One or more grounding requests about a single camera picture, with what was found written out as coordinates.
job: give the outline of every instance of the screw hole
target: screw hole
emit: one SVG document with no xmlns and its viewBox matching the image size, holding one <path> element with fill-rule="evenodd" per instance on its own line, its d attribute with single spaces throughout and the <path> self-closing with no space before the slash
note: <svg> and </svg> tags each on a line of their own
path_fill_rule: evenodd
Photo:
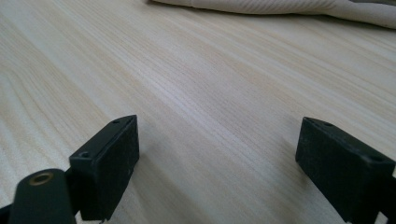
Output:
<svg viewBox="0 0 396 224">
<path fill-rule="evenodd" d="M 324 126 L 327 126 L 327 127 L 332 127 L 332 126 L 334 126 L 334 125 L 332 125 L 332 124 L 330 124 L 330 123 L 328 123 L 328 122 L 324 122 L 323 124 L 324 124 Z"/>
<path fill-rule="evenodd" d="M 53 173 L 42 173 L 35 175 L 29 180 L 29 184 L 32 186 L 39 186 L 49 182 L 53 178 Z"/>
<path fill-rule="evenodd" d="M 89 158 L 89 157 L 90 157 L 90 153 L 89 153 L 89 152 L 81 152 L 81 153 L 79 154 L 79 156 L 80 156 L 80 157 L 83 157 L 83 158 Z"/>
</svg>

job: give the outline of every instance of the table surface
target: table surface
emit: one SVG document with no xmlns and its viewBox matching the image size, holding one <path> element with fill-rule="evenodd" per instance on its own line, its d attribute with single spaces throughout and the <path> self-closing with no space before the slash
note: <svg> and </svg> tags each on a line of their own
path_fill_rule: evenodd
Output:
<svg viewBox="0 0 396 224">
<path fill-rule="evenodd" d="M 140 153 L 109 223 L 344 223 L 294 160 L 303 117 L 396 159 L 396 34 L 145 0 L 0 2 L 0 206 L 113 119 Z"/>
</svg>

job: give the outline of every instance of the white fabric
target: white fabric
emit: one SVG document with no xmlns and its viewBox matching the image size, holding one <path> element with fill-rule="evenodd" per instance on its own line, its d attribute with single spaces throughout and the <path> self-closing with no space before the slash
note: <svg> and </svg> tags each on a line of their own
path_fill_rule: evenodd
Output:
<svg viewBox="0 0 396 224">
<path fill-rule="evenodd" d="M 326 14 L 396 29 L 396 0 L 154 0 L 246 14 Z"/>
</svg>

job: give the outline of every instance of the black plastic bracket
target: black plastic bracket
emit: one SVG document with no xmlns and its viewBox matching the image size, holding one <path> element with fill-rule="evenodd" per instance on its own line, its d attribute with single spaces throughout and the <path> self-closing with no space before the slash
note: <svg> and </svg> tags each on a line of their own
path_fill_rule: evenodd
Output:
<svg viewBox="0 0 396 224">
<path fill-rule="evenodd" d="M 115 119 L 70 156 L 71 167 L 25 177 L 0 223 L 75 223 L 110 219 L 139 160 L 137 117 Z"/>
<path fill-rule="evenodd" d="M 342 219 L 396 220 L 395 161 L 334 125 L 304 118 L 296 160 Z"/>
</svg>

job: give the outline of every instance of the light wood grain surface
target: light wood grain surface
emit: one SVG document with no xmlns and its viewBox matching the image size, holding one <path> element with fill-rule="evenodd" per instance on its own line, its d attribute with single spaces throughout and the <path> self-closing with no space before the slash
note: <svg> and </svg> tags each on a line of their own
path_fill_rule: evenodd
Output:
<svg viewBox="0 0 396 224">
<path fill-rule="evenodd" d="M 303 116 L 396 159 L 396 33 L 144 0 L 0 1 L 0 206 L 136 114 L 109 223 L 343 223 L 294 161 Z"/>
</svg>

